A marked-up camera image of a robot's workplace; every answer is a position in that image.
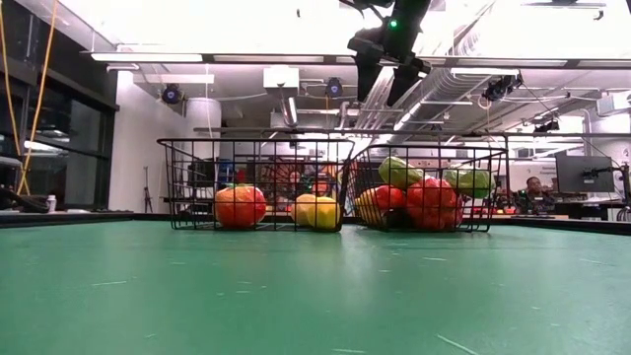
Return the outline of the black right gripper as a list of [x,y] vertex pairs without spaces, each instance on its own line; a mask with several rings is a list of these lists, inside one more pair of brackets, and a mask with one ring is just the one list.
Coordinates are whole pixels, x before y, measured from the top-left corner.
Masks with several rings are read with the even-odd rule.
[[378,80],[382,61],[400,65],[394,69],[393,81],[386,100],[392,107],[419,80],[419,73],[429,74],[431,64],[418,59],[412,51],[418,34],[401,26],[384,24],[379,28],[357,31],[348,41],[347,48],[355,52],[358,74],[357,100],[363,103]]

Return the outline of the green cucumber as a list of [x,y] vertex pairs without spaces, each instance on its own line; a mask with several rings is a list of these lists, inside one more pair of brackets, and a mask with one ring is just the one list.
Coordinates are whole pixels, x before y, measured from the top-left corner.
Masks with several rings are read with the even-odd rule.
[[402,190],[406,190],[424,178],[422,170],[414,168],[397,157],[386,157],[381,162],[378,172],[384,183]]
[[458,193],[471,198],[486,198],[496,189],[491,174],[483,170],[445,169],[443,179]]

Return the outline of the glossy red round tomato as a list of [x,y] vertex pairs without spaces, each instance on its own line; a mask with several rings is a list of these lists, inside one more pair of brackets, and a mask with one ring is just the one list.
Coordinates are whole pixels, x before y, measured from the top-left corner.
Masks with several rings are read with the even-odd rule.
[[387,212],[403,208],[406,204],[404,191],[392,185],[381,185],[375,191],[378,209]]

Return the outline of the yellow corn toy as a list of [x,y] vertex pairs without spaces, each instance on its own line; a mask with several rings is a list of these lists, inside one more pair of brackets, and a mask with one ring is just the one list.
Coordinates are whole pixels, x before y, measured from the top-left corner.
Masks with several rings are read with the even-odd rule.
[[382,226],[384,215],[377,204],[377,191],[369,188],[354,199],[355,211],[367,225]]

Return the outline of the red bell pepper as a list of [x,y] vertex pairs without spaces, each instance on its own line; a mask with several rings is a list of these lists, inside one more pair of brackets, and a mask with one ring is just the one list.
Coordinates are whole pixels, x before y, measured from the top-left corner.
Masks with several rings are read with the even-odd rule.
[[428,177],[406,190],[406,212],[420,230],[453,230],[462,223],[462,200],[444,179]]

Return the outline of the pale yellow potato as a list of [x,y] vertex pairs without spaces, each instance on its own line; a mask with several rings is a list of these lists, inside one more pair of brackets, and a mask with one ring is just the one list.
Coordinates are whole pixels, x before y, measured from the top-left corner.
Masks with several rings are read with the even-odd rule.
[[313,194],[302,194],[298,196],[291,206],[290,216],[299,226],[308,226],[309,216],[316,206],[316,197]]

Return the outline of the orange-red ribbed tomato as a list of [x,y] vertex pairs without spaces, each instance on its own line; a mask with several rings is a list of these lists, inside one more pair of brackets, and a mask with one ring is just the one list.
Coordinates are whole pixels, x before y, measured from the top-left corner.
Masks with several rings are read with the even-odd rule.
[[216,219],[223,227],[246,229],[262,221],[266,199],[253,185],[235,185],[216,193],[214,207]]

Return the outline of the white ceiling box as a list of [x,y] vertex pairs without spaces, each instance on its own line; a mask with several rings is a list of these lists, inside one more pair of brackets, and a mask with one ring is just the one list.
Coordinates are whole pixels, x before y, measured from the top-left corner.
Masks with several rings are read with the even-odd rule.
[[263,69],[263,87],[265,89],[298,88],[300,70],[298,68],[276,65]]

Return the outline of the black ceiling-mounted device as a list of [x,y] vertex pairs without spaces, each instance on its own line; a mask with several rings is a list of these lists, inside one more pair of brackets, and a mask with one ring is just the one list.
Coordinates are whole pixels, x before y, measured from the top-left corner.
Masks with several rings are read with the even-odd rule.
[[513,90],[519,88],[523,83],[523,76],[521,74],[504,75],[495,81],[490,81],[485,91],[481,94],[481,97],[487,102],[500,101]]
[[161,93],[161,100],[168,105],[178,105],[183,99],[183,91],[180,89],[179,84],[176,83],[167,84]]

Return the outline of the yellow lemon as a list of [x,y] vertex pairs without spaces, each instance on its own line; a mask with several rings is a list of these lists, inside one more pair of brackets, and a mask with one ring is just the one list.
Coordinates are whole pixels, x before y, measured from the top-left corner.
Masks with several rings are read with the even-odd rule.
[[318,197],[308,213],[309,224],[322,230],[335,229],[341,217],[341,208],[336,200],[325,196]]

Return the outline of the person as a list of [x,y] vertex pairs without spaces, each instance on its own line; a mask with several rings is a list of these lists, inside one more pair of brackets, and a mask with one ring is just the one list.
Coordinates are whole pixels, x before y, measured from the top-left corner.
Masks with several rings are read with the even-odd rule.
[[521,214],[551,214],[555,210],[555,199],[543,189],[538,177],[526,180],[526,189],[516,194],[516,204]]

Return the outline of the white cylindrical column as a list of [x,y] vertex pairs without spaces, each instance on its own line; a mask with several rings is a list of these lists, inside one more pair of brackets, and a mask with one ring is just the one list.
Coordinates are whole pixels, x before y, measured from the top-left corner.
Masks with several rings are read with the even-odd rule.
[[220,143],[211,141],[197,141],[197,138],[219,138],[217,131],[222,123],[221,103],[209,98],[191,98],[186,101],[184,131],[185,138],[193,141],[184,143],[185,150],[202,160],[218,158]]

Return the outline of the dark desk monitor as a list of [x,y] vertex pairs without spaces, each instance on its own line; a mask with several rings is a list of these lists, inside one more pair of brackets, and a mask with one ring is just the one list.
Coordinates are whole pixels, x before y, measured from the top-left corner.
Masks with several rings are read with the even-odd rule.
[[558,190],[563,193],[613,192],[613,166],[608,157],[555,156]]

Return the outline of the green table mat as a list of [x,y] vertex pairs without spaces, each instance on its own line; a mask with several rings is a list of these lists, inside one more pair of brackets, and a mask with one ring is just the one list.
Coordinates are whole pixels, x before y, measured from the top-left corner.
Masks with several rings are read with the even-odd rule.
[[5,229],[0,355],[631,355],[631,237]]

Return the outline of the long ceiling light fixture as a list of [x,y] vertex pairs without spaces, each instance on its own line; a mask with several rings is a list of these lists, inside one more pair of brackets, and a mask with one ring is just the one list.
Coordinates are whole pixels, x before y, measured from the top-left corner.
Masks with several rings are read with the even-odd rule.
[[167,63],[202,62],[198,53],[143,53],[143,52],[92,52],[90,56],[100,62]]

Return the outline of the black tripod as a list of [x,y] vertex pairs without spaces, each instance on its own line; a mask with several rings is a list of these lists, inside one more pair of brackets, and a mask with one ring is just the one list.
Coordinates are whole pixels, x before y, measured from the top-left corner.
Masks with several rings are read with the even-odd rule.
[[152,203],[152,197],[151,197],[151,193],[150,193],[150,188],[149,188],[149,173],[148,173],[148,166],[144,166],[143,167],[143,174],[144,174],[144,186],[143,186],[143,202],[144,202],[144,213],[153,213],[153,203]]

